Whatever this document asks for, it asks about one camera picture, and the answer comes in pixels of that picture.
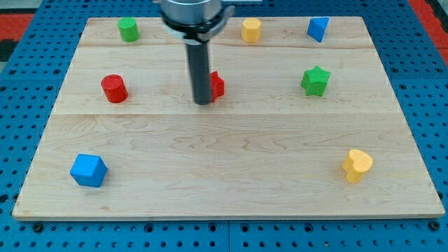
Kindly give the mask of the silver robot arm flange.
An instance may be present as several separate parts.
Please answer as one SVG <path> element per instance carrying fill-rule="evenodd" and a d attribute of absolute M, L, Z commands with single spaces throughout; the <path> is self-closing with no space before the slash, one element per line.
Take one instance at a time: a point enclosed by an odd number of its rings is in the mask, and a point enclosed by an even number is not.
<path fill-rule="evenodd" d="M 236 6 L 221 0 L 161 0 L 163 27 L 187 45 L 208 43 L 226 26 Z"/>

